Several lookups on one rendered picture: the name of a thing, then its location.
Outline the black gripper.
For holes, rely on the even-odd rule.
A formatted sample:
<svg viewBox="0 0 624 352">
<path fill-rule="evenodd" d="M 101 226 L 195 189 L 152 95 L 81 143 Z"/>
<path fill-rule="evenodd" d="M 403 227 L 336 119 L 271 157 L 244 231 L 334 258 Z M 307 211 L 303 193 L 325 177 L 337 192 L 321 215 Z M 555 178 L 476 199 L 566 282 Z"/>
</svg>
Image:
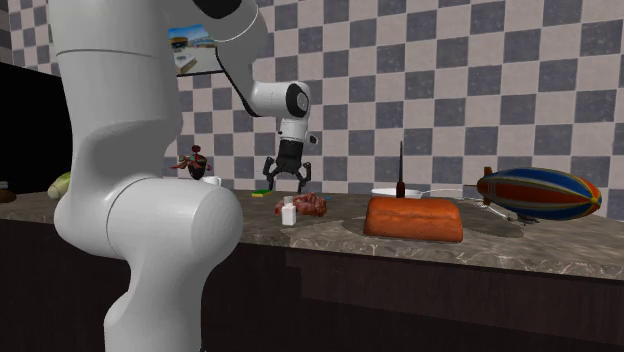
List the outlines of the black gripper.
<svg viewBox="0 0 624 352">
<path fill-rule="evenodd" d="M 311 180 L 311 163 L 302 164 L 303 148 L 303 142 L 286 139 L 280 141 L 277 159 L 267 157 L 262 171 L 268 182 L 268 190 L 274 189 L 275 177 L 279 173 L 290 173 L 295 174 L 298 179 L 297 193 L 302 193 L 303 188 Z M 305 174 L 299 171 L 301 167 L 305 169 Z"/>
</svg>

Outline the reddish brown lumpy food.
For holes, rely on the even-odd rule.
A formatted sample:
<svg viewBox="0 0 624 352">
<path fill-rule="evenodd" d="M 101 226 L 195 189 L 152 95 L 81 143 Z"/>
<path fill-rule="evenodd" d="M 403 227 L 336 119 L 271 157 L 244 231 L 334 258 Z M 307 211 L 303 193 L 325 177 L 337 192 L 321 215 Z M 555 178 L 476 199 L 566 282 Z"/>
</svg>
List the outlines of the reddish brown lumpy food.
<svg viewBox="0 0 624 352">
<path fill-rule="evenodd" d="M 326 200 L 313 192 L 292 197 L 296 210 L 307 216 L 323 217 L 327 213 Z"/>
</svg>

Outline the small white bottle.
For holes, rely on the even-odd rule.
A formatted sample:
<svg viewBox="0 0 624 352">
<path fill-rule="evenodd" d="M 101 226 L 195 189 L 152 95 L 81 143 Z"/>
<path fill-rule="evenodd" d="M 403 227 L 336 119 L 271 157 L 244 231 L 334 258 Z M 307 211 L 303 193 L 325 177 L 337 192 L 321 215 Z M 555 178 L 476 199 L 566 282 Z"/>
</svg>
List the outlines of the small white bottle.
<svg viewBox="0 0 624 352">
<path fill-rule="evenodd" d="M 297 208 L 294 205 L 294 199 L 292 196 L 285 196 L 283 198 L 284 205 L 281 208 L 282 224 L 284 226 L 294 226 L 296 224 Z"/>
</svg>

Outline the thin dark bottle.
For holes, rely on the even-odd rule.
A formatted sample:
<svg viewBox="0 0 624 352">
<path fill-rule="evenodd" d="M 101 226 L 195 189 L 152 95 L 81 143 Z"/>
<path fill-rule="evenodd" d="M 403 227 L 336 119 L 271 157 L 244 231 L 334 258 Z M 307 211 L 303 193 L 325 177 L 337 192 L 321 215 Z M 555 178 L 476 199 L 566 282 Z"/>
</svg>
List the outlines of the thin dark bottle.
<svg viewBox="0 0 624 352">
<path fill-rule="evenodd" d="M 405 197 L 405 183 L 403 181 L 403 142 L 400 142 L 399 148 L 399 165 L 398 165 L 398 181 L 396 183 L 395 188 L 395 197 L 396 198 L 404 198 Z"/>
</svg>

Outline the orange bread loaf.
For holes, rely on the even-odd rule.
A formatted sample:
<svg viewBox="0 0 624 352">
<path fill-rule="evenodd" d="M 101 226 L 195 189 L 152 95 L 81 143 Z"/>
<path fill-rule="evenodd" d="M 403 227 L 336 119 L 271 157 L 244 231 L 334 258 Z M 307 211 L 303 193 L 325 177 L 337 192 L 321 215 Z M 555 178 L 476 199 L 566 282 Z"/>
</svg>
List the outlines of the orange bread loaf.
<svg viewBox="0 0 624 352">
<path fill-rule="evenodd" d="M 458 207 L 440 198 L 372 197 L 368 203 L 363 233 L 424 241 L 463 241 Z"/>
</svg>

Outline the dark kitchen counter cabinet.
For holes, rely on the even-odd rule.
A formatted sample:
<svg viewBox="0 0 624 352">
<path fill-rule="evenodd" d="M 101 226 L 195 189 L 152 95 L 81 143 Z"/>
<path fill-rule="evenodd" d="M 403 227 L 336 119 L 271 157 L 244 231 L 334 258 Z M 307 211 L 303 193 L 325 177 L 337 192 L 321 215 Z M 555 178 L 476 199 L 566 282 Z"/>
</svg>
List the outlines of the dark kitchen counter cabinet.
<svg viewBox="0 0 624 352">
<path fill-rule="evenodd" d="M 119 260 L 0 220 L 0 352 L 104 352 Z M 624 283 L 241 244 L 206 281 L 205 352 L 624 352 Z"/>
</svg>

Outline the pale green cabbage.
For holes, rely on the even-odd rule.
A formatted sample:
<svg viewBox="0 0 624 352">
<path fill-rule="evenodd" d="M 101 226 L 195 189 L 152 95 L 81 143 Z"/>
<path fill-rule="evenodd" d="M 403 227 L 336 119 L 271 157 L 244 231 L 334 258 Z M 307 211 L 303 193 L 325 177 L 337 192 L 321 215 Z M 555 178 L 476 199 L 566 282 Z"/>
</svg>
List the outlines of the pale green cabbage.
<svg viewBox="0 0 624 352">
<path fill-rule="evenodd" d="M 50 199 L 61 199 L 67 192 L 70 184 L 70 172 L 60 175 L 48 188 L 47 194 Z"/>
</svg>

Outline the red blue striped toy blimp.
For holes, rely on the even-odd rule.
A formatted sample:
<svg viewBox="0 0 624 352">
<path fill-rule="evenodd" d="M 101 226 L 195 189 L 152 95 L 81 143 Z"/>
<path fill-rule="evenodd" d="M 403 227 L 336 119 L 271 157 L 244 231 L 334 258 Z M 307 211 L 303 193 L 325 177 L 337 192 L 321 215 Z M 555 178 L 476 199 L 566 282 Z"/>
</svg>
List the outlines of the red blue striped toy blimp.
<svg viewBox="0 0 624 352">
<path fill-rule="evenodd" d="M 554 169 L 518 167 L 494 172 L 485 167 L 474 187 L 484 205 L 494 203 L 515 213 L 524 223 L 582 218 L 602 205 L 602 194 L 596 186 Z"/>
</svg>

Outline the black appliance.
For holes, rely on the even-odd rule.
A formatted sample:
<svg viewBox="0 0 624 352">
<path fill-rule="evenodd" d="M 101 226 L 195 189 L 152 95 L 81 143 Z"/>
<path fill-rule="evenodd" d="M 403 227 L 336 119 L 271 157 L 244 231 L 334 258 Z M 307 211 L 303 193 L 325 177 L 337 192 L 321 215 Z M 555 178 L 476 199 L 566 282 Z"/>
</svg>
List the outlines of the black appliance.
<svg viewBox="0 0 624 352">
<path fill-rule="evenodd" d="M 17 194 L 43 192 L 71 163 L 61 79 L 0 63 L 0 181 Z"/>
</svg>

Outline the framed wall picture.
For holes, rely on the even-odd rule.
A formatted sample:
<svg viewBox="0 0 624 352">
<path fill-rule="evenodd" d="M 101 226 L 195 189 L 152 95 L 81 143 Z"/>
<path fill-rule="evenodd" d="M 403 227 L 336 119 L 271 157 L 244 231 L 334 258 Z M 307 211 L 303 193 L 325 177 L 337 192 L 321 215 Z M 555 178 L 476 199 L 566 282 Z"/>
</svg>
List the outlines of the framed wall picture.
<svg viewBox="0 0 624 352">
<path fill-rule="evenodd" d="M 168 45 L 178 77 L 222 72 L 216 56 L 216 41 L 201 24 L 170 28 Z"/>
</svg>

